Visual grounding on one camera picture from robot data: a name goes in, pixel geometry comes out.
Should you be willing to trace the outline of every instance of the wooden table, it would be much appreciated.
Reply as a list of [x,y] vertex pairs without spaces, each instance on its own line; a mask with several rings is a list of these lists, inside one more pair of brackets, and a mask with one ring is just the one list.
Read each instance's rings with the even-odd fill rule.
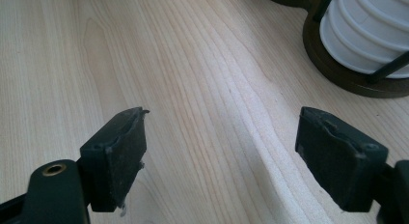
[[409,98],[363,98],[314,67],[307,13],[269,0],[0,0],[0,201],[116,113],[146,118],[128,214],[93,223],[374,223],[342,212],[294,151],[302,106],[409,158]]

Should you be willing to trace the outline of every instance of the dark brown base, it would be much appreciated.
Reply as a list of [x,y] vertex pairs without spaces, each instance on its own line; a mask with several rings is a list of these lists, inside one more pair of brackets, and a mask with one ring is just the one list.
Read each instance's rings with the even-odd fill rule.
[[399,98],[409,96],[409,78],[382,79],[367,83],[367,74],[350,70],[334,60],[322,44],[319,22],[313,19],[321,0],[272,0],[276,3],[303,8],[309,12],[303,28],[303,42],[316,68],[330,81],[354,94],[371,98]]

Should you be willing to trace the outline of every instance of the white container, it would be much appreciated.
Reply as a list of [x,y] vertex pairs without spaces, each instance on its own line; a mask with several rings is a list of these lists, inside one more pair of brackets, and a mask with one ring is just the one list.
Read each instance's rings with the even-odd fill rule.
[[[332,0],[319,31],[340,64],[373,73],[409,51],[409,0]],[[409,66],[388,77],[409,77]]]

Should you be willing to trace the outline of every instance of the wood grain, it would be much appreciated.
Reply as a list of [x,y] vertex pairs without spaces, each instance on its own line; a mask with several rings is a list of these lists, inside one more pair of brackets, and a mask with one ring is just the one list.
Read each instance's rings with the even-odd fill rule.
[[146,118],[128,214],[93,223],[374,223],[342,212],[294,151],[301,106],[409,158],[409,98],[350,94],[303,48],[307,13],[268,0],[0,0],[0,202],[79,157],[113,115]]

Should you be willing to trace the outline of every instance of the white cup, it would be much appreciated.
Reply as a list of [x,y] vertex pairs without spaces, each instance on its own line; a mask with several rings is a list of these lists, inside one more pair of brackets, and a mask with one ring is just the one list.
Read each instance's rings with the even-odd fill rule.
[[[409,51],[409,0],[332,0],[319,32],[335,60],[371,74]],[[409,66],[388,77],[409,77]]]

